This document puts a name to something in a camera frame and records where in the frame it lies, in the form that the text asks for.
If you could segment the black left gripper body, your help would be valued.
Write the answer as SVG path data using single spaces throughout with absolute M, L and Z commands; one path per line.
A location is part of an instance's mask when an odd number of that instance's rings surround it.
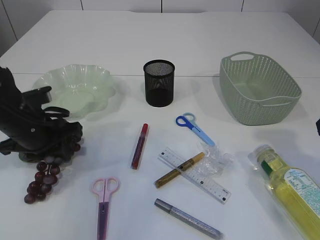
M 12 72 L 0 69 L 0 131 L 27 151 L 40 151 L 70 133 L 62 118 L 51 119 L 42 105 L 51 101 L 50 86 L 21 92 Z

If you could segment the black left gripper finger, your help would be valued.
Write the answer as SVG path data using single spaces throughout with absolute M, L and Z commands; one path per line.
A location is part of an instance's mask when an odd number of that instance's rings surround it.
M 80 141 L 83 136 L 83 126 L 79 122 L 69 122 L 59 132 L 59 138 L 54 147 L 53 155 L 66 163 L 81 149 Z

